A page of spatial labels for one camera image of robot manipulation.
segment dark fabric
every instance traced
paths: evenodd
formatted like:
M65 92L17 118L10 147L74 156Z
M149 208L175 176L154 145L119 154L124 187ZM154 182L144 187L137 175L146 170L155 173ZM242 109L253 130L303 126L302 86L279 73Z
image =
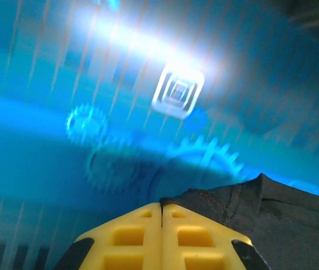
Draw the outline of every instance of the dark fabric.
M273 270L319 270L319 197L256 179L213 190L188 190L161 199L177 204L251 238Z

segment black cloth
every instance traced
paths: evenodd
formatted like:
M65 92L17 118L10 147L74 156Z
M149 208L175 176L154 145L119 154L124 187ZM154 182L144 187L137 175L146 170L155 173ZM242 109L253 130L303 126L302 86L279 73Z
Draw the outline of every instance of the black cloth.
M319 270L319 196L256 179L160 200L247 235L273 270Z

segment square logo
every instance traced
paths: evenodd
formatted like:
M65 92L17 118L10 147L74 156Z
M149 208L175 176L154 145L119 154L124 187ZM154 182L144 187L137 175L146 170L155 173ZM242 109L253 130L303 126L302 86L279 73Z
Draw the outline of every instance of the square logo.
M162 114L184 119L194 109L203 84L202 72L187 66L167 64L159 78L152 107Z

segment yellow robot part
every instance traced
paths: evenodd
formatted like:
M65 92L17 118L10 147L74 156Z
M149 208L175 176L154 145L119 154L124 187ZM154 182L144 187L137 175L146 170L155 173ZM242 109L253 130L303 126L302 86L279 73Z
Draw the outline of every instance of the yellow robot part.
M55 269L246 270L233 241L251 247L248 237L211 219L178 205L167 205L162 213L153 203L79 236L72 246L87 245L77 247L80 262L75 267L67 259ZM73 260L76 253L66 256Z

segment glowing square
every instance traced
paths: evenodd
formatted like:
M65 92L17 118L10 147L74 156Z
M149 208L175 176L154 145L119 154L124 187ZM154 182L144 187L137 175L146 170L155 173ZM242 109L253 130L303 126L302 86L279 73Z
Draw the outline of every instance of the glowing square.
M159 78L152 107L160 113L184 119L194 109L203 84L202 72L188 66L167 64Z

